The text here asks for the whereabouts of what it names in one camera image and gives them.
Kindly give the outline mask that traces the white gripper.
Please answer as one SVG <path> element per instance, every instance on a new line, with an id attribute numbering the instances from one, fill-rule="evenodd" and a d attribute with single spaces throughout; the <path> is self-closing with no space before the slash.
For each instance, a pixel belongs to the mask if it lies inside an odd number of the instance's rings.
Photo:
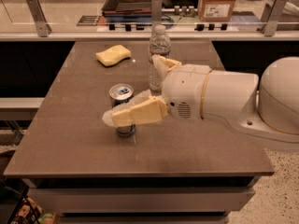
<path id="1" fill-rule="evenodd" d="M 120 128 L 159 122 L 168 115 L 168 110 L 176 119 L 201 118 L 202 92 L 211 68 L 207 65 L 182 65 L 180 61 L 161 55 L 153 55 L 152 61 L 164 80 L 163 97 L 152 95 L 150 90 L 140 92 L 128 103 L 117 105 L 104 113 L 102 121 L 107 126 Z"/>

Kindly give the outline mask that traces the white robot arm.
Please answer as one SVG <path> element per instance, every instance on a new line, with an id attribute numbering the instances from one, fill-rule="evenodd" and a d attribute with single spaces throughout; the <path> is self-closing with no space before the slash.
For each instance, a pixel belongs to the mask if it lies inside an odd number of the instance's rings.
<path id="1" fill-rule="evenodd" d="M 110 127 L 149 124 L 170 115 L 213 120 L 263 147 L 299 150 L 299 58 L 271 63 L 261 76 L 213 70 L 207 65 L 167 67 L 154 57 L 163 76 L 162 94 L 143 91 L 104 113 Z"/>

